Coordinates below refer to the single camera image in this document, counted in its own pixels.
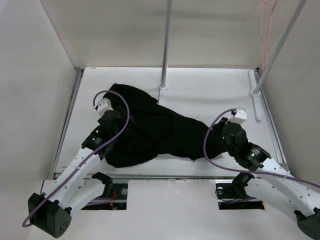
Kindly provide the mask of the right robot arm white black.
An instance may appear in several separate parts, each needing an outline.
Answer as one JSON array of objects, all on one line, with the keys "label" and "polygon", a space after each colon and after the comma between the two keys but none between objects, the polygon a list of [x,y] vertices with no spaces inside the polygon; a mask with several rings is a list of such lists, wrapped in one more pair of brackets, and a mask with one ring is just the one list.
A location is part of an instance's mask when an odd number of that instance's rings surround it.
[{"label": "right robot arm white black", "polygon": [[232,185],[238,198],[249,195],[281,211],[309,238],[320,238],[320,194],[297,179],[262,147],[249,142],[240,124],[223,118],[221,138],[227,153],[243,168]]}]

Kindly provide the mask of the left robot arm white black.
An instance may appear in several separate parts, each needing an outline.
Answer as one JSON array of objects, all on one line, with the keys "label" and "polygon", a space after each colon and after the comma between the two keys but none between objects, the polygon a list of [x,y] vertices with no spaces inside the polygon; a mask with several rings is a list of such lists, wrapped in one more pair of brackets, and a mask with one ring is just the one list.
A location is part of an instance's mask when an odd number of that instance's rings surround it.
[{"label": "left robot arm white black", "polygon": [[28,199],[28,216],[22,223],[31,225],[54,238],[68,229],[75,213],[85,207],[113,205],[117,189],[113,179],[96,172],[89,180],[87,174],[102,160],[112,160],[120,135],[128,127],[128,111],[107,110],[98,120],[98,126],[84,140],[76,156],[54,184],[41,194]]}]

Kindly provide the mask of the black trousers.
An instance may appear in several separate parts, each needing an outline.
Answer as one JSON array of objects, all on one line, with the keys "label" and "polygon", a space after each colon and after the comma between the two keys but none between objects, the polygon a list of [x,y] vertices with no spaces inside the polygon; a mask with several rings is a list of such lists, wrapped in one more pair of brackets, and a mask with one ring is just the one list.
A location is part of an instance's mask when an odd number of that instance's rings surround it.
[{"label": "black trousers", "polygon": [[115,168],[143,164],[169,154],[192,161],[213,159],[227,151],[222,140],[224,123],[209,129],[203,122],[180,115],[158,104],[157,99],[136,87],[114,83],[104,95],[122,117],[130,113],[127,129],[105,156]]}]

